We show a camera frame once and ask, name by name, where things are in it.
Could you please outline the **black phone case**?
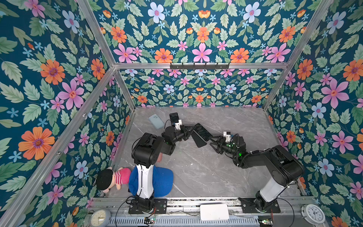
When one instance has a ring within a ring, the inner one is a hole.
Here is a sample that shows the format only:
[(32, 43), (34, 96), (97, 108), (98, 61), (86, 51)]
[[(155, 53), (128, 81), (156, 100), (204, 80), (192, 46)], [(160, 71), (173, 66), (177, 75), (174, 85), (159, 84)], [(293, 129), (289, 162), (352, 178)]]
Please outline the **black phone case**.
[(198, 148), (206, 146), (207, 142), (211, 137), (213, 137), (213, 135), (207, 129), (205, 129), (200, 123), (194, 125), (192, 138)]

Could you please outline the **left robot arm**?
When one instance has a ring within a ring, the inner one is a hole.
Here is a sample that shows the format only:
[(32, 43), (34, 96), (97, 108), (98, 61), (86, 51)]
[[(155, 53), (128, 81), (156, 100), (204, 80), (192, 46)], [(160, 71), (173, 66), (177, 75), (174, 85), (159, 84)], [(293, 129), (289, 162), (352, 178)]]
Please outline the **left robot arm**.
[(133, 195), (129, 214), (166, 213), (167, 200), (163, 197), (172, 190), (174, 173), (156, 167), (156, 162), (160, 154), (172, 155), (176, 143), (188, 140), (192, 132), (192, 126), (181, 125), (178, 129), (169, 126), (160, 136), (145, 133), (133, 146), (131, 157), (136, 166), (129, 182), (129, 192)]

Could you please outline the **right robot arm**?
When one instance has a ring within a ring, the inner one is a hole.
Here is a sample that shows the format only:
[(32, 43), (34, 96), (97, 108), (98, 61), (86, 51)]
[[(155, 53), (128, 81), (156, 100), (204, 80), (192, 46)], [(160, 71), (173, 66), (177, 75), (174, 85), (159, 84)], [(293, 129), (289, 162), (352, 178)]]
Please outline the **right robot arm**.
[(304, 174), (304, 166), (283, 146), (264, 150), (247, 150), (244, 138), (226, 132), (223, 136), (210, 137), (210, 145), (217, 154), (226, 154), (241, 169), (265, 167), (270, 175), (267, 183), (250, 202), (252, 208), (265, 213), (271, 211), (281, 193)]

